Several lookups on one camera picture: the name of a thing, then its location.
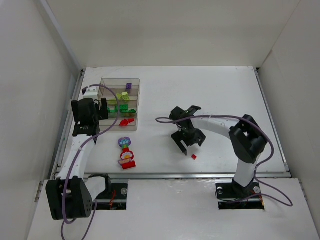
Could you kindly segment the clear compartment organizer tray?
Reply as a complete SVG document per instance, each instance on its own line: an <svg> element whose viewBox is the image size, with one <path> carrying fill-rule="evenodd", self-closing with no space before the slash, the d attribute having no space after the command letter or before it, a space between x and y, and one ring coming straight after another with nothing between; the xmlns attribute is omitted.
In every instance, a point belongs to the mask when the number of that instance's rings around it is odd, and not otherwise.
<svg viewBox="0 0 320 240"><path fill-rule="evenodd" d="M136 131L138 129L138 112L140 102L140 79L138 78L101 78L98 100L106 99L108 119L100 120L100 130Z"/></svg>

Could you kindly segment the aluminium front rail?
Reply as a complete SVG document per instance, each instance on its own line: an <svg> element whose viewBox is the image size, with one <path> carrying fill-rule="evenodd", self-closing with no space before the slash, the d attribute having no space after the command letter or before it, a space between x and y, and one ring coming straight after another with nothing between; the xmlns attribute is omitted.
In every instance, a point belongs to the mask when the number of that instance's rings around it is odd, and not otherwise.
<svg viewBox="0 0 320 240"><path fill-rule="evenodd" d="M234 173L132 173L120 172L109 173L111 179L232 179ZM257 178L291 178L290 172L259 172L256 174Z"/></svg>

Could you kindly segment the lime green 2x4 brick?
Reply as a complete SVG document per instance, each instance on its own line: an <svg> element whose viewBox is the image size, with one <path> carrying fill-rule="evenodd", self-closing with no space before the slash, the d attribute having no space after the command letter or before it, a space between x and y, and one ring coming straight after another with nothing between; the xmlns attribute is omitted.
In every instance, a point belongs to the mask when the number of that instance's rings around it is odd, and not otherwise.
<svg viewBox="0 0 320 240"><path fill-rule="evenodd" d="M110 106L117 106L118 102L116 100L108 100L107 101Z"/></svg>

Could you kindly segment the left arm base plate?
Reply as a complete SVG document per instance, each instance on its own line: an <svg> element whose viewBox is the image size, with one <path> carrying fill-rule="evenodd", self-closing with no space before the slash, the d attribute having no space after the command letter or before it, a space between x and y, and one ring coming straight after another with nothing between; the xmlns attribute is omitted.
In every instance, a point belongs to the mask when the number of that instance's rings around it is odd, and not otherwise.
<svg viewBox="0 0 320 240"><path fill-rule="evenodd" d="M91 174L85 179L97 211L122 211L127 209L128 182L112 180L108 174Z"/></svg>

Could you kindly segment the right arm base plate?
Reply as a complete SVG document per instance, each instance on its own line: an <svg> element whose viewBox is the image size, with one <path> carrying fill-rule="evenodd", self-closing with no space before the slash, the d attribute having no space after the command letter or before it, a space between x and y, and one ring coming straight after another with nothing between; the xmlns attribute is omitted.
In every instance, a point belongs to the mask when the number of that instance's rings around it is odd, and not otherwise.
<svg viewBox="0 0 320 240"><path fill-rule="evenodd" d="M242 187L234 180L231 182L217 182L215 187L219 210L265 209L263 198L260 195L260 184L254 180L247 187Z"/></svg>

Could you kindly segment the purple red flower lego stack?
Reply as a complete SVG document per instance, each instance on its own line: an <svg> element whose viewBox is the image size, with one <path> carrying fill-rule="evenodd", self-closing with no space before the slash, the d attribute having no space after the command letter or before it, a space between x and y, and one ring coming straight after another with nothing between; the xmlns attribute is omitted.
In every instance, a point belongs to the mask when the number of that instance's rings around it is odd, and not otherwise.
<svg viewBox="0 0 320 240"><path fill-rule="evenodd" d="M128 170L136 167L136 162L134 161L134 152L130 150L132 144L129 137L122 137L118 140L118 146L121 148L120 159L118 160L119 165L123 170Z"/></svg>

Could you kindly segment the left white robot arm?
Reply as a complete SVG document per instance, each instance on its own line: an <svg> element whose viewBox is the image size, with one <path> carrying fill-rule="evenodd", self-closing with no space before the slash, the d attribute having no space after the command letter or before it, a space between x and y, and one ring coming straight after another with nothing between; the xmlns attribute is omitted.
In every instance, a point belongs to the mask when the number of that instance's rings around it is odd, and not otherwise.
<svg viewBox="0 0 320 240"><path fill-rule="evenodd" d="M92 98L73 100L75 121L70 153L54 180L49 180L45 190L50 213L55 221L88 218L99 194L111 189L108 174L93 174L85 180L89 156L96 146L100 133L99 104Z"/></svg>

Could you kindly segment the small red lego piece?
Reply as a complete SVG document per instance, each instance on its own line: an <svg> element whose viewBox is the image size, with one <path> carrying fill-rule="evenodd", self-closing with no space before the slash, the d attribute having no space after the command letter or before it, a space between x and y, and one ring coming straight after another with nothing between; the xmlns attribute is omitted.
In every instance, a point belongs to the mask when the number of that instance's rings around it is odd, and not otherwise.
<svg viewBox="0 0 320 240"><path fill-rule="evenodd" d="M124 126L127 126L128 124L129 124L129 121L128 121L127 119L123 119L123 120L120 122L119 126L124 127Z"/></svg>

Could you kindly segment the small green wedge piece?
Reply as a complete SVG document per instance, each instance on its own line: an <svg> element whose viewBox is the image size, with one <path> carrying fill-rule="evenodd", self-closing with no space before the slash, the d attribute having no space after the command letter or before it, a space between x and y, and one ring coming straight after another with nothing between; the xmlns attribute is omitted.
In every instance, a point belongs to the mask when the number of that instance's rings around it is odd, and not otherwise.
<svg viewBox="0 0 320 240"><path fill-rule="evenodd" d="M118 112L118 107L117 106L111 106L111 107L108 107L107 110L108 110L108 113L115 114L115 113Z"/></svg>

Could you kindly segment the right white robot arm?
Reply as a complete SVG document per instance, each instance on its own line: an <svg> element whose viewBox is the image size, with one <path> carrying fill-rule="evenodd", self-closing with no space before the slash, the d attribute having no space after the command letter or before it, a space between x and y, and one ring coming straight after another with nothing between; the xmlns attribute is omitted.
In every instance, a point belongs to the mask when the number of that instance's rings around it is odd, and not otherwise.
<svg viewBox="0 0 320 240"><path fill-rule="evenodd" d="M233 151L238 157L234 184L242 189L249 187L254 179L257 159L264 151L268 140L259 131L257 123L250 115L232 120L229 117L213 117L212 115L195 115L201 108L191 106L188 110L175 107L169 119L177 125L178 131L171 138L184 155L186 147L194 144L202 146L206 140L203 130L221 135L231 141Z"/></svg>

